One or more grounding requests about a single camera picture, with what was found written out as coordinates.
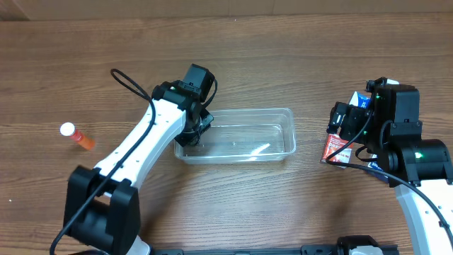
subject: wood grain surface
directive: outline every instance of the wood grain surface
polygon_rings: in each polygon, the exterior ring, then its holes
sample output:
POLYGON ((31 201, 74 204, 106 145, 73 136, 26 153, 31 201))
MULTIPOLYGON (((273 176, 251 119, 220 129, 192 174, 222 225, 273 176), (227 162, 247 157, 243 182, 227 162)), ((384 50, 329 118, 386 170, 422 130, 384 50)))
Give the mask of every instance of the wood grain surface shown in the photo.
MULTIPOLYGON (((418 87, 423 137, 453 152, 452 27, 448 13, 0 23, 0 254, 48 254, 70 173, 110 154, 144 114, 111 68, 151 91, 193 62, 219 80, 211 110, 291 108, 297 151, 190 166, 168 146, 140 191, 146 242, 299 247, 369 234, 412 254, 394 191, 319 159, 335 102, 381 76, 418 87), (96 140, 93 151, 59 134, 67 121, 96 140)), ((84 249, 68 237, 57 247, 84 249)))

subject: black cable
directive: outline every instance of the black cable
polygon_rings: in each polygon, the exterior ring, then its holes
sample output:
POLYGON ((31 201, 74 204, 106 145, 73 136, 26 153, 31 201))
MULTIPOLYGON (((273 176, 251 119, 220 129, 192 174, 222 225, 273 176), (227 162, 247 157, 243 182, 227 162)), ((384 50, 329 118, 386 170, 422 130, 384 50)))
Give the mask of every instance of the black cable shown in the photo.
POLYGON ((390 124, 390 123, 393 123, 393 121, 387 120, 381 126, 381 132, 379 133, 379 148, 381 148, 381 149, 384 149, 384 144, 382 142, 382 140, 384 139, 384 130, 387 127, 387 125, 390 124))
POLYGON ((214 93, 211 95, 211 97, 206 101, 205 104, 203 104, 203 108, 208 107, 208 105, 212 102, 212 99, 214 99, 215 94, 217 93, 217 80, 214 79, 214 84, 215 84, 215 89, 214 93))
POLYGON ((147 129, 144 131, 143 135, 135 142, 135 144, 126 152, 126 154, 116 163, 116 165, 113 167, 113 169, 108 173, 108 175, 103 179, 101 184, 92 192, 92 194, 86 199, 85 203, 77 210, 77 212, 72 216, 72 218, 66 223, 65 226, 63 226, 62 230, 58 233, 58 235, 55 237, 54 241, 52 242, 52 245, 50 245, 50 255, 55 255, 55 248, 57 247, 58 242, 60 239, 68 232, 68 230, 71 228, 71 226, 74 224, 74 222, 77 220, 77 218, 87 209, 91 201, 98 196, 101 195, 101 191, 107 184, 107 182, 112 178, 113 174, 122 166, 122 164, 126 161, 126 159, 133 153, 133 151, 140 145, 140 143, 144 140, 144 138, 149 134, 149 131, 151 131, 151 128, 154 125, 154 121, 156 120, 156 108, 154 107, 154 103, 151 99, 151 97, 148 95, 148 93, 142 89, 139 84, 137 84, 134 80, 129 78, 126 74, 121 72, 120 70, 117 69, 111 69, 110 74, 112 74, 113 78, 117 80, 121 85, 125 86, 128 88, 130 91, 134 92, 138 96, 146 99, 149 104, 151 105, 151 110, 152 110, 152 117, 151 121, 149 122, 149 125, 147 129), (135 91, 133 88, 130 86, 126 85, 124 82, 122 82, 116 75, 115 73, 118 73, 120 76, 128 80, 132 85, 134 85, 142 94, 140 94, 138 91, 135 91))
POLYGON ((356 149, 355 150, 355 156, 362 162, 376 162, 377 161, 377 158, 369 158, 369 159, 363 159, 361 157, 359 157, 359 154, 360 152, 362 152, 362 150, 366 149, 367 147, 366 146, 362 146, 360 147, 359 149, 356 149))
POLYGON ((334 161, 330 160, 332 157, 334 157, 338 153, 342 152, 344 149, 348 148, 360 136, 360 134, 363 131, 365 131, 365 128, 367 127, 368 122, 371 119, 371 116, 372 116, 372 112, 369 114, 367 122, 363 125, 362 129, 360 130, 360 132, 358 132, 357 135, 354 138, 351 139, 351 141, 349 141, 348 143, 343 145, 340 149, 337 149, 334 153, 332 153, 329 156, 327 156, 326 163, 334 165, 334 166, 351 167, 351 168, 355 168, 355 169, 361 169, 363 171, 372 172, 372 173, 375 173, 375 174, 381 174, 381 175, 387 176, 388 178, 396 181, 397 183, 402 184, 402 185, 408 187, 409 189, 411 189, 413 192, 415 192, 417 195, 419 195, 431 207, 431 209, 437 215, 437 217, 440 220, 440 224, 442 225, 441 227, 443 227, 445 229, 445 232, 447 233, 448 239, 450 240, 450 244, 452 245, 452 249, 453 249, 453 234, 452 234, 452 230, 450 229, 450 226, 448 225, 448 222, 445 220, 444 216, 439 211, 439 209, 437 209, 436 205, 425 194, 423 194, 423 192, 419 191, 416 187, 412 186, 407 181, 404 181, 404 180, 402 180, 402 179, 400 179, 400 178, 398 178, 398 177, 396 177, 396 176, 394 176, 392 174, 388 174, 388 173, 386 173, 384 171, 376 170, 376 169, 373 169, 371 167, 362 166, 362 165, 359 165, 359 164, 334 162, 334 161))

